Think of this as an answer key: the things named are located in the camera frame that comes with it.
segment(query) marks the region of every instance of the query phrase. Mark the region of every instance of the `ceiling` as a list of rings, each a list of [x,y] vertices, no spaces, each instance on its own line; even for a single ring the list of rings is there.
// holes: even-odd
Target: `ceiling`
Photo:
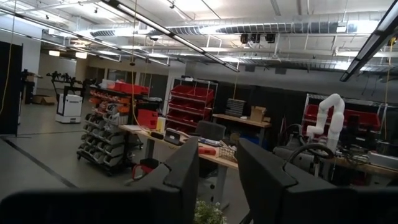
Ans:
[[[393,0],[123,0],[137,12],[166,26],[174,27],[177,34],[208,52],[224,58],[226,62],[255,64],[265,67],[284,66],[309,70],[345,70],[364,45],[378,21],[388,10]],[[96,36],[101,40],[116,44],[120,48],[133,48],[149,57],[165,61],[193,60],[211,62],[189,50],[175,40],[160,36],[157,41],[149,37],[154,33],[143,32],[130,35],[133,20],[127,15],[107,6],[99,0],[18,0],[16,11],[25,16],[55,24],[70,31],[90,35],[93,31],[113,30],[112,35]],[[0,7],[13,10],[14,1],[0,0]],[[342,22],[354,24],[355,30],[337,32],[336,26]],[[237,27],[237,32],[220,33],[220,27]],[[150,28],[139,24],[140,30]],[[260,42],[241,43],[240,30],[247,34],[262,34]],[[264,36],[276,33],[276,40],[269,44]],[[44,38],[63,41],[63,37],[45,35]],[[97,50],[124,54],[101,45],[70,39],[71,45],[80,44],[84,50]],[[44,45],[45,49],[54,48]],[[364,68],[364,71],[386,72],[398,65],[398,50],[394,46],[377,54]],[[387,57],[392,57],[391,66]]]

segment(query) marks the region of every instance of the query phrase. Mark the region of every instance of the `security camera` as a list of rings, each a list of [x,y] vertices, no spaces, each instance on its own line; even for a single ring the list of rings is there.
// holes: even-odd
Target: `security camera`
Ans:
[[[153,40],[153,41],[155,41],[155,42],[156,42],[157,40],[159,40],[159,38],[157,38],[157,37],[149,37],[149,39],[150,39],[150,40]]]

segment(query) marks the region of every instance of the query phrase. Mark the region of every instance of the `table leg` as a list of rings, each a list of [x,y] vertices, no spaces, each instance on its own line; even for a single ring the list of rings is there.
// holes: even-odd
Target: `table leg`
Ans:
[[[229,202],[223,203],[223,192],[227,169],[228,167],[218,164],[217,182],[216,188],[214,189],[213,203],[220,203],[221,210],[224,210],[229,205]]]
[[[260,131],[260,136],[259,136],[259,146],[262,147],[262,142],[264,140],[264,136],[266,135],[266,129],[265,128],[261,128]]]
[[[152,158],[154,156],[155,141],[153,139],[147,140],[147,146],[145,148],[145,159]]]

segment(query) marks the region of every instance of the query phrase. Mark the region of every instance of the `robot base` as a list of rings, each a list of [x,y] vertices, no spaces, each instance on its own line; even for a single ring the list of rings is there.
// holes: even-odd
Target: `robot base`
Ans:
[[[66,116],[61,116],[61,115],[57,114],[55,116],[55,120],[62,124],[78,124],[81,121],[81,117],[80,116],[66,117]]]

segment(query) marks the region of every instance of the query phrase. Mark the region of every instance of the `potted plant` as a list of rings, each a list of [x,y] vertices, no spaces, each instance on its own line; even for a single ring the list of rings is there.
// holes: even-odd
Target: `potted plant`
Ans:
[[[226,218],[220,210],[220,204],[216,205],[197,200],[195,207],[194,224],[226,224]]]

